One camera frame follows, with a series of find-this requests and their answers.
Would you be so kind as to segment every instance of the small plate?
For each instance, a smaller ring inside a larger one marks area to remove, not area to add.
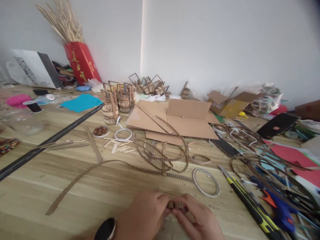
[[[109,134],[109,132],[110,132],[110,128],[108,128],[107,126],[103,126],[103,127],[106,127],[106,128],[108,129],[108,131],[107,131],[107,133],[106,133],[105,135],[97,136],[97,135],[94,135],[93,133],[92,133],[92,135],[93,135],[94,137],[96,137],[96,138],[102,138],[102,137],[107,136],[107,135]]]

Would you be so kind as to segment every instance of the pink pom pom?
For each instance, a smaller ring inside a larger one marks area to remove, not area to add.
[[[13,97],[9,97],[6,103],[9,106],[19,107],[19,108],[26,108],[27,106],[23,105],[22,103],[26,101],[30,101],[32,98],[27,94],[19,94]]]

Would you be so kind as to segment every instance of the black thread spool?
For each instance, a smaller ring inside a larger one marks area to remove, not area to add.
[[[28,106],[28,108],[30,108],[30,110],[34,113],[38,113],[41,112],[42,109],[39,107],[39,105],[37,104],[36,101],[31,100],[31,101],[26,101],[24,103],[22,103],[23,105]]]

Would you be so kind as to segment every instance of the glass jar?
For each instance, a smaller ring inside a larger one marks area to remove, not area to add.
[[[43,131],[44,124],[25,109],[14,110],[3,116],[2,122],[16,133],[31,136]]]

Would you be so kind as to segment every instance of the white wall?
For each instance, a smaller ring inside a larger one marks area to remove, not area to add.
[[[0,67],[9,49],[64,48],[34,7],[53,0],[0,2]],[[160,77],[209,89],[273,82],[294,107],[320,99],[320,10],[313,0],[71,0],[103,81]]]
[[[9,49],[48,54],[61,64],[68,60],[60,38],[35,8],[53,0],[0,2],[0,65],[12,61]],[[126,78],[140,71],[142,0],[71,0],[103,81]]]
[[[141,74],[173,94],[272,82],[290,108],[317,100],[319,16],[310,0],[145,0]]]

